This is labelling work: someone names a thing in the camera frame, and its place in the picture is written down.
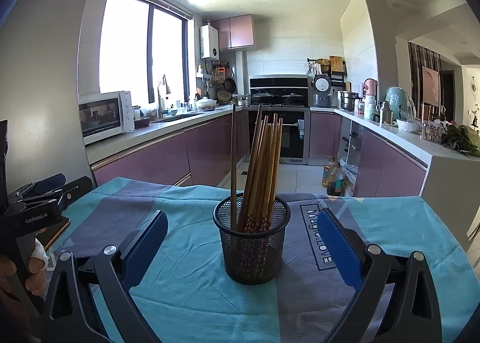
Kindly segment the left hand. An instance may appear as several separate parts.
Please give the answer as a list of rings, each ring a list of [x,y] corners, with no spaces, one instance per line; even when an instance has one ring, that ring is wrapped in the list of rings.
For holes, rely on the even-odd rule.
[[[28,261],[30,276],[25,281],[27,291],[34,296],[41,296],[47,289],[47,263],[48,257],[43,245],[35,240],[35,248]],[[1,289],[11,294],[11,284],[8,278],[16,274],[16,265],[9,258],[1,256]]]

